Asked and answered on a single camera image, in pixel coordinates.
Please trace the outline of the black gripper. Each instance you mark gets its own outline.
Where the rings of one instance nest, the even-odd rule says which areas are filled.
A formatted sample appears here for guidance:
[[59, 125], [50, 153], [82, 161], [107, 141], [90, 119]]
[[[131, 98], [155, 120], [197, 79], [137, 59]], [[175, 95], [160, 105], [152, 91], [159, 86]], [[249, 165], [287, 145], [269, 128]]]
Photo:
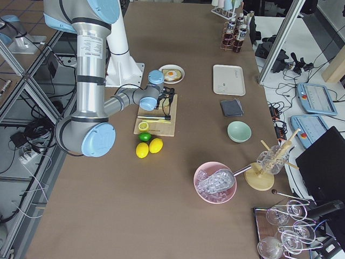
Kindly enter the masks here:
[[173, 103], [173, 98], [175, 95], [175, 89], [170, 88], [170, 87], [164, 87], [161, 95], [158, 97], [158, 100], [161, 101], [162, 99], [162, 108], [167, 107], [167, 100], [166, 98], [169, 99], [169, 107], [171, 107], [171, 104]]

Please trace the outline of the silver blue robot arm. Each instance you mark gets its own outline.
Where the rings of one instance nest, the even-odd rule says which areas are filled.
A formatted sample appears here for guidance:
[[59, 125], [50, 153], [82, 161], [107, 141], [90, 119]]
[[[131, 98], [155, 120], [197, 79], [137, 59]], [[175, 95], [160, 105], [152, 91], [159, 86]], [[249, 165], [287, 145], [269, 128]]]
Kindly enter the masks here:
[[77, 35], [77, 107], [56, 125], [59, 146], [77, 155], [100, 157], [114, 145], [111, 115], [131, 104], [152, 111], [164, 91], [164, 75], [153, 70], [145, 88], [130, 56], [119, 1], [45, 1], [47, 26]]

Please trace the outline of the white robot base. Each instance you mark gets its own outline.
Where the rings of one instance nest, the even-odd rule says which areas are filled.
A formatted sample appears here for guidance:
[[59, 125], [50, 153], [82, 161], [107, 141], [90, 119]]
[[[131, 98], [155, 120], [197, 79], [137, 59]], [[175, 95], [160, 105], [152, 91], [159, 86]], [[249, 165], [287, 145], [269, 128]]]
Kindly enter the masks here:
[[141, 85], [144, 64], [137, 63], [130, 55], [120, 2], [114, 3], [115, 22], [111, 25], [111, 34], [107, 37], [111, 57], [106, 86], [137, 88]]

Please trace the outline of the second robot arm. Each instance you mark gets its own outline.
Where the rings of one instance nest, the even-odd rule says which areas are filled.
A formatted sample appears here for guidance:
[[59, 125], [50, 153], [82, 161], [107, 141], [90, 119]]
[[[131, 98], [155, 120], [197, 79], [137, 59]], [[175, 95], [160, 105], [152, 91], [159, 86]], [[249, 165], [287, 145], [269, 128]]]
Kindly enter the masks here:
[[25, 36], [27, 30], [15, 15], [4, 15], [1, 17], [1, 41], [9, 46], [14, 43], [18, 48], [26, 48]]

